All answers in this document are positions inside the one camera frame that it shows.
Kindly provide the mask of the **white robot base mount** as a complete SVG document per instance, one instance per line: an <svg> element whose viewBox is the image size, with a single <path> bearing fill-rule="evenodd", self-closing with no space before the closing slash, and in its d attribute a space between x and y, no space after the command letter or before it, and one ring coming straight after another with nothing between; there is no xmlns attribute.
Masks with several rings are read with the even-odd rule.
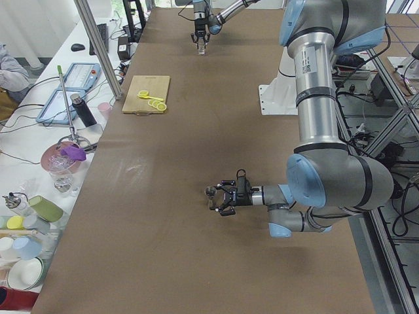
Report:
<svg viewBox="0 0 419 314"><path fill-rule="evenodd" d="M298 115L294 60L283 48L277 77L258 87L262 115Z"/></svg>

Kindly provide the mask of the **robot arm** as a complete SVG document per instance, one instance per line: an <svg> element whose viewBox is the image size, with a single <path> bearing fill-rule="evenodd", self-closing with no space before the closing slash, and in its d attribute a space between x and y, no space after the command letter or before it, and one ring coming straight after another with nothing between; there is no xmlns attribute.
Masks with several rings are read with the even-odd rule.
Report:
<svg viewBox="0 0 419 314"><path fill-rule="evenodd" d="M224 193L215 210L265 205L272 237L326 232L340 219L386 203L393 179L380 162L348 152L338 136L332 57L380 44L385 1L290 1L280 44L294 62L300 145L287 160L287 183L252 187L244 171L216 186Z"/></svg>
<svg viewBox="0 0 419 314"><path fill-rule="evenodd" d="M220 13L214 14L211 5L207 1L192 1L194 33L191 34L191 39L196 44L198 53L204 55L206 46L210 41L210 36L218 34L228 20L257 2L258 0L235 1Z"/></svg>

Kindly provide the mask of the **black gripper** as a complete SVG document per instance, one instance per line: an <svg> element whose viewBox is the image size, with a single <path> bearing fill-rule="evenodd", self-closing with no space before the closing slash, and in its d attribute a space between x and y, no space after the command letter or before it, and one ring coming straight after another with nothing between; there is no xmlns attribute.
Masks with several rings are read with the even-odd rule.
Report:
<svg viewBox="0 0 419 314"><path fill-rule="evenodd" d="M204 49L210 41L210 34L206 32L206 24L206 19L196 19L194 21L194 33L191 33L191 39L195 46L197 46L197 38L203 38Z"/></svg>
<svg viewBox="0 0 419 314"><path fill-rule="evenodd" d="M250 206L253 205L252 194L253 191L250 186L236 186L236 181L233 180L222 180L220 183L215 185L216 191L222 191L225 196L220 205L215 203L215 200L211 200L211 210L219 213L222 217L235 215L236 206Z"/></svg>

